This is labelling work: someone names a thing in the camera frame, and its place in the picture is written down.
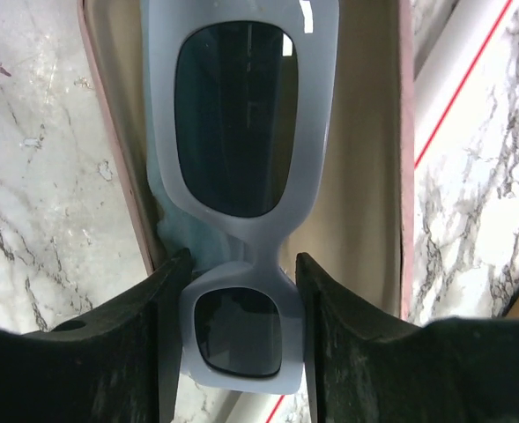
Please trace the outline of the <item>light blue sunglasses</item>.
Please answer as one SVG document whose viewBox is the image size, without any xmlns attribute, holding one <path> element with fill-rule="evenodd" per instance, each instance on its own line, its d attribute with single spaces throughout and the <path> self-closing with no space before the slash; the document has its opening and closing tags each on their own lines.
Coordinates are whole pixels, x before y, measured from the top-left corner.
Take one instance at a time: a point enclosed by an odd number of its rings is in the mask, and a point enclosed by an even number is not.
<svg viewBox="0 0 519 423">
<path fill-rule="evenodd" d="M 197 383 L 292 394 L 305 312 L 281 269 L 311 212 L 330 126 L 336 1 L 145 1 L 146 127 L 178 216 L 211 229 L 179 297 Z"/>
</svg>

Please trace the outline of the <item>white PVC pipe rack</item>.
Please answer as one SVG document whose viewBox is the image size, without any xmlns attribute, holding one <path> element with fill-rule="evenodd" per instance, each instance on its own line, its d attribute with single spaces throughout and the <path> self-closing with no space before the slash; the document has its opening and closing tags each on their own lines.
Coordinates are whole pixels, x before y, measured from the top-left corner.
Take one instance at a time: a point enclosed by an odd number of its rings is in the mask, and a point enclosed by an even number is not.
<svg viewBox="0 0 519 423">
<path fill-rule="evenodd" d="M 519 1 L 407 1 L 414 81 L 407 317 L 498 317 L 519 294 Z"/>
</svg>

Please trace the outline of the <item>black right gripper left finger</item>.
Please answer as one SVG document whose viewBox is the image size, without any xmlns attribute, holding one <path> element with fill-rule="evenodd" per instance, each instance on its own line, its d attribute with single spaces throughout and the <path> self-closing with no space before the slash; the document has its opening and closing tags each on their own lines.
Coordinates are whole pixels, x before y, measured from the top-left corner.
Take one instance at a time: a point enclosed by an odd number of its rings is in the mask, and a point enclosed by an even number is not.
<svg viewBox="0 0 519 423">
<path fill-rule="evenodd" d="M 146 280 L 53 330 L 0 330 L 0 422 L 170 422 L 191 281 L 183 249 Z"/>
</svg>

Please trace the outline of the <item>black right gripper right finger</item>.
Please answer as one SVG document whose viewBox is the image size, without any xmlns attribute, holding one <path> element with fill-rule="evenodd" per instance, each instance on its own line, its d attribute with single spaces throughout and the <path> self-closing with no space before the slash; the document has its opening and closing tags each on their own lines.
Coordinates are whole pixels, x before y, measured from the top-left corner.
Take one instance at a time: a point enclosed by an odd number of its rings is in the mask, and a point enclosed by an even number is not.
<svg viewBox="0 0 519 423">
<path fill-rule="evenodd" d="M 519 319 L 389 315 L 299 254 L 314 422 L 519 422 Z"/>
</svg>

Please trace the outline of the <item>pink glasses case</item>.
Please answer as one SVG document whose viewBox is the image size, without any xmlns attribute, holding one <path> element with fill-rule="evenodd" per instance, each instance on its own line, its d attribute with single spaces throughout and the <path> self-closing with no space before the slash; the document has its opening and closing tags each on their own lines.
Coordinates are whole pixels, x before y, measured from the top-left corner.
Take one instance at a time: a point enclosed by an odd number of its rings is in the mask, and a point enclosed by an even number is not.
<svg viewBox="0 0 519 423">
<path fill-rule="evenodd" d="M 137 1 L 81 1 L 78 22 L 145 270 L 167 259 L 146 172 L 142 27 Z M 414 81 L 411 5 L 340 4 L 337 76 L 322 186 L 281 263 L 309 253 L 336 281 L 387 313 L 411 302 Z"/>
</svg>

